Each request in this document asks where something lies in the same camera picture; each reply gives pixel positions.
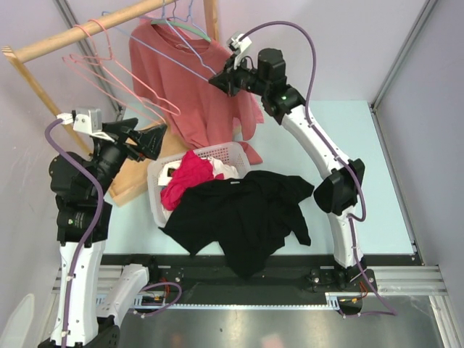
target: light blue table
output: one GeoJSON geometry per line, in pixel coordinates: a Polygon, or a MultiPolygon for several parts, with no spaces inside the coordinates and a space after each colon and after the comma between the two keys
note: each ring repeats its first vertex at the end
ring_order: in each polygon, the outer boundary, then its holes
{"type": "MultiPolygon", "coordinates": [[[[368,217],[364,223],[357,224],[364,253],[412,254],[410,237],[368,104],[365,101],[314,101],[311,109],[340,149],[352,159],[361,158],[365,163],[362,187],[368,217]]],[[[264,160],[252,169],[300,175],[316,187],[321,182],[316,167],[297,140],[272,118],[266,117],[265,124],[258,125],[249,143],[264,160]]],[[[106,200],[112,202],[109,195],[106,200]]],[[[304,200],[300,207],[310,231],[312,245],[299,245],[291,234],[285,240],[285,247],[276,254],[332,254],[334,244],[326,214],[319,210],[312,197],[304,200]]],[[[148,194],[145,193],[121,208],[113,207],[105,253],[187,254],[187,251],[154,224],[148,194]]],[[[212,243],[200,254],[222,254],[222,250],[217,243],[212,243]]]]}

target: cable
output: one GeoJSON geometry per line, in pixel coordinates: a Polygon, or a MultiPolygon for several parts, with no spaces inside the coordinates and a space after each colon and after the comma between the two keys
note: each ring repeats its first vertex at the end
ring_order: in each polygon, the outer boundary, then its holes
{"type": "Polygon", "coordinates": [[[245,57],[243,57],[243,59],[240,61],[240,64],[241,64],[241,63],[242,63],[244,60],[246,60],[246,59],[248,59],[248,60],[249,60],[249,62],[250,62],[250,63],[251,63],[251,65],[252,65],[252,69],[254,70],[254,63],[253,63],[253,59],[252,59],[250,56],[245,56],[245,57]]]}
{"type": "Polygon", "coordinates": [[[90,174],[87,169],[85,169],[81,164],[79,164],[75,159],[73,159],[64,149],[62,149],[51,137],[51,130],[55,128],[57,125],[61,124],[62,120],[58,119],[50,123],[50,125],[45,130],[45,139],[49,142],[51,147],[53,147],[65,160],[67,160],[73,167],[79,170],[87,179],[95,185],[96,192],[97,192],[97,201],[96,201],[96,209],[95,215],[90,225],[87,227],[86,232],[80,238],[78,245],[75,248],[74,255],[72,256],[71,265],[69,267],[69,272],[67,274],[67,286],[65,292],[65,305],[63,309],[63,329],[62,332],[62,342],[61,347],[66,347],[67,342],[67,328],[68,328],[68,320],[70,315],[70,297],[71,297],[71,286],[73,285],[74,279],[74,272],[75,267],[78,263],[78,258],[81,249],[84,246],[87,238],[91,235],[92,231],[94,230],[96,224],[99,222],[100,214],[102,213],[103,209],[103,188],[102,185],[95,179],[95,177],[90,174]]]}
{"type": "MultiPolygon", "coordinates": [[[[390,312],[384,312],[384,311],[371,311],[371,312],[364,312],[364,313],[360,313],[358,315],[354,315],[355,317],[360,317],[362,315],[374,315],[374,314],[385,314],[385,315],[397,315],[398,312],[377,292],[377,290],[373,287],[373,285],[370,283],[369,281],[369,278],[367,277],[367,275],[365,274],[365,271],[364,271],[364,268],[362,267],[360,261],[359,261],[359,257],[357,255],[357,239],[356,239],[356,230],[355,230],[355,224],[353,223],[353,220],[357,220],[357,221],[364,221],[366,219],[366,208],[365,208],[365,198],[364,198],[364,194],[363,194],[363,190],[361,189],[361,184],[359,182],[359,180],[357,179],[357,176],[355,175],[355,172],[353,172],[353,170],[351,169],[351,167],[344,161],[342,160],[339,155],[337,154],[336,150],[334,149],[334,147],[330,144],[330,142],[328,141],[328,139],[320,132],[320,130],[316,127],[316,125],[313,124],[313,122],[311,121],[311,117],[310,117],[310,96],[311,96],[311,92],[312,92],[312,86],[314,84],[314,79],[315,79],[315,73],[316,73],[316,49],[315,49],[315,45],[314,45],[314,42],[312,41],[310,35],[307,33],[307,31],[305,29],[303,29],[301,26],[299,26],[298,24],[295,24],[295,23],[292,23],[292,22],[285,22],[285,21],[274,21],[274,22],[267,22],[267,23],[263,23],[261,25],[258,25],[257,27],[255,28],[252,28],[251,30],[247,31],[242,37],[240,37],[240,41],[242,41],[244,38],[246,38],[247,36],[253,34],[254,32],[260,30],[260,29],[263,29],[263,28],[266,28],[266,27],[270,27],[272,25],[287,25],[289,27],[293,27],[295,29],[297,29],[301,34],[303,34],[303,36],[307,39],[309,45],[310,45],[310,48],[311,48],[311,54],[312,54],[312,70],[311,70],[311,78],[310,78],[310,85],[308,86],[308,89],[307,89],[307,95],[306,95],[306,102],[304,104],[304,111],[305,111],[305,116],[306,116],[306,120],[308,122],[308,124],[310,125],[310,127],[315,131],[315,133],[319,136],[320,140],[327,146],[327,148],[330,150],[330,152],[332,153],[332,155],[335,157],[335,159],[337,161],[339,161],[345,168],[346,170],[348,171],[348,173],[351,175],[355,185],[356,185],[356,189],[357,189],[357,192],[358,194],[360,195],[360,201],[361,201],[361,209],[362,209],[362,217],[357,217],[356,215],[353,215],[351,213],[349,213],[347,215],[348,217],[348,221],[349,221],[349,227],[350,227],[350,230],[351,230],[351,236],[352,236],[352,249],[353,249],[353,255],[355,257],[355,261],[356,261],[356,266],[359,268],[360,272],[361,272],[361,275],[362,277],[366,280],[366,283],[369,285],[370,287],[370,290],[372,290],[372,292],[376,295],[376,297],[378,298],[378,300],[388,309],[390,310],[390,312]]],[[[344,313],[342,313],[340,311],[340,313],[344,316],[344,318],[346,317],[350,317],[350,315],[345,315],[344,313]]]]}
{"type": "Polygon", "coordinates": [[[158,310],[155,310],[154,312],[151,312],[151,313],[139,313],[136,310],[134,310],[133,314],[140,314],[140,316],[142,318],[146,318],[146,317],[152,317],[153,315],[156,315],[156,314],[163,313],[167,308],[171,307],[172,305],[175,305],[182,296],[182,288],[181,288],[181,286],[179,284],[177,284],[177,283],[173,283],[173,282],[170,282],[170,281],[164,281],[164,282],[161,282],[161,283],[156,283],[156,284],[145,286],[141,291],[150,290],[150,289],[156,288],[158,286],[175,286],[179,290],[179,292],[178,292],[177,296],[175,297],[175,299],[173,301],[171,301],[169,304],[165,305],[164,307],[161,307],[158,310]]]}

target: white laundry basket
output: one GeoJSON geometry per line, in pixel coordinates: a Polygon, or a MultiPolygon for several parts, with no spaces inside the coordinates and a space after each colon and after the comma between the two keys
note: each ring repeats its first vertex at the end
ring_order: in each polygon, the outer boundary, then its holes
{"type": "MultiPolygon", "coordinates": [[[[203,149],[194,150],[199,157],[214,157],[223,161],[226,165],[233,165],[237,168],[240,178],[243,178],[249,171],[250,166],[248,158],[240,144],[225,143],[203,149]]],[[[148,195],[150,198],[150,207],[152,209],[153,218],[158,227],[165,227],[166,217],[162,213],[161,206],[161,186],[158,186],[158,176],[161,169],[169,162],[181,160],[183,154],[175,154],[174,156],[159,158],[148,166],[148,195]]]]}

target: pink t-shirt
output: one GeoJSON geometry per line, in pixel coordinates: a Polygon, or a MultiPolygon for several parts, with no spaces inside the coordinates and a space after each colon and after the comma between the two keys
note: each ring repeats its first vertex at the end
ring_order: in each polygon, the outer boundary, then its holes
{"type": "MultiPolygon", "coordinates": [[[[196,73],[211,78],[212,72],[202,67],[199,59],[182,40],[170,31],[167,25],[140,24],[132,33],[145,44],[156,48],[169,57],[189,67],[196,73]]],[[[215,72],[223,69],[230,57],[218,42],[187,38],[188,43],[199,53],[203,63],[215,72]]],[[[233,123],[238,119],[245,141],[253,137],[256,124],[263,121],[261,110],[253,95],[240,91],[236,96],[227,96],[191,72],[183,69],[161,54],[131,39],[129,42],[132,72],[160,97],[168,99],[180,110],[180,116],[167,114],[174,134],[178,134],[192,149],[233,141],[233,123]]],[[[168,108],[166,103],[155,99],[151,92],[138,81],[133,81],[134,92],[168,108]]],[[[262,162],[261,157],[247,143],[241,145],[251,164],[262,162]]]]}

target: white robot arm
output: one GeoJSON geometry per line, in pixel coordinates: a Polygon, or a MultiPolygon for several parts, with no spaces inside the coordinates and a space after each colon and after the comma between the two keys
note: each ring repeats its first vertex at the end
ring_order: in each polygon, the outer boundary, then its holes
{"type": "Polygon", "coordinates": [[[103,197],[99,197],[83,171],[98,181],[104,194],[127,158],[135,161],[158,158],[167,126],[137,131],[134,130],[137,119],[103,123],[100,109],[95,108],[78,108],[57,118],[61,124],[72,124],[74,131],[92,137],[94,153],[86,161],[75,153],[60,152],[50,164],[51,189],[57,195],[59,210],[57,239],[61,244],[62,277],[54,330],[39,348],[63,344],[108,347],[109,341],[116,347],[124,316],[140,290],[149,281],[158,281],[158,267],[153,257],[134,255],[104,303],[96,308],[98,270],[112,207],[103,202],[101,212],[96,213],[98,200],[103,197]],[[90,230],[94,218],[98,218],[98,223],[90,230]]]}
{"type": "MultiPolygon", "coordinates": [[[[348,156],[343,153],[327,136],[326,132],[319,126],[318,121],[310,111],[312,127],[305,117],[305,107],[300,105],[291,110],[289,115],[283,116],[282,126],[290,132],[302,145],[303,149],[309,154],[316,165],[321,178],[324,180],[333,174],[333,171],[342,170],[344,167],[334,158],[328,147],[323,143],[320,136],[314,131],[317,127],[320,132],[332,143],[332,147],[337,150],[338,156],[346,163],[349,162],[348,156]]],[[[354,214],[355,207],[350,206],[343,210],[340,215],[333,212],[328,213],[328,220],[331,225],[333,236],[333,256],[343,268],[349,268],[356,265],[353,252],[353,243],[351,230],[349,227],[348,214],[354,214]]],[[[357,247],[357,256],[361,260],[363,252],[359,244],[357,247]]]]}
{"type": "MultiPolygon", "coordinates": [[[[223,71],[210,78],[210,83],[230,96],[235,96],[240,90],[261,96],[265,111],[290,132],[309,154],[323,179],[315,190],[315,200],[328,213],[335,261],[346,271],[349,281],[359,275],[348,218],[355,212],[357,189],[342,162],[349,165],[360,183],[364,175],[363,162],[360,159],[351,161],[335,145],[319,126],[309,107],[308,119],[306,101],[286,82],[286,63],[281,51],[261,50],[255,69],[249,68],[245,59],[251,45],[246,35],[234,34],[228,45],[233,54],[226,61],[223,71]]],[[[359,244],[356,250],[359,260],[364,263],[359,244]]]]}

